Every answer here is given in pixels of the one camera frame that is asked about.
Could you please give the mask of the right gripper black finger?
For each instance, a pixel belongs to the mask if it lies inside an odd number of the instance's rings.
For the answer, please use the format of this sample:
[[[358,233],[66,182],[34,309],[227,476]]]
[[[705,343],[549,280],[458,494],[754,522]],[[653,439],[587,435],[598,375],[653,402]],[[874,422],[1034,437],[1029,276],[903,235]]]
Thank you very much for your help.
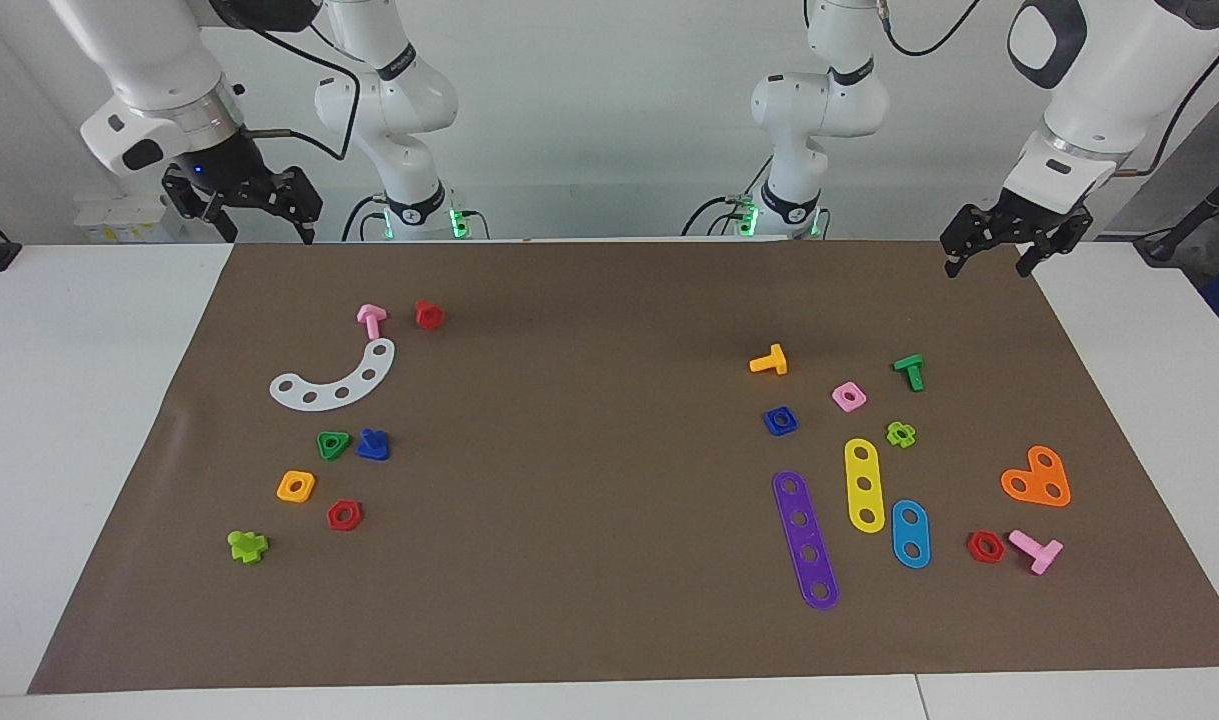
[[[302,168],[286,168],[271,175],[269,213],[289,222],[304,245],[312,245],[315,225],[321,219],[324,201]]]
[[[238,228],[228,213],[226,213],[224,199],[221,192],[204,199],[199,195],[196,186],[189,182],[180,167],[167,167],[162,175],[162,186],[174,205],[176,211],[184,219],[197,219],[212,225],[226,242],[235,242]]]

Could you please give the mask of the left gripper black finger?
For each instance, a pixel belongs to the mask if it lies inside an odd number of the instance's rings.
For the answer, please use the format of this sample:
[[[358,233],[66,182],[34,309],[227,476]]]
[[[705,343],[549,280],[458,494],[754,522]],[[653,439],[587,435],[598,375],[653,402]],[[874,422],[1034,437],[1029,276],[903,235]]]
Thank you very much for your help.
[[[944,228],[941,233],[941,246],[946,255],[944,273],[948,278],[953,279],[961,274],[967,259],[998,245],[1000,241],[990,228],[990,219],[992,214],[989,214],[989,211],[965,203]]]
[[[1043,263],[1043,259],[1074,251],[1092,223],[1093,214],[1090,214],[1089,210],[1074,210],[1069,217],[1048,231],[1042,228],[1022,231],[1022,242],[1029,242],[1029,247],[1022,252],[1022,258],[1015,263],[1017,274],[1028,278],[1037,269],[1039,264]]]

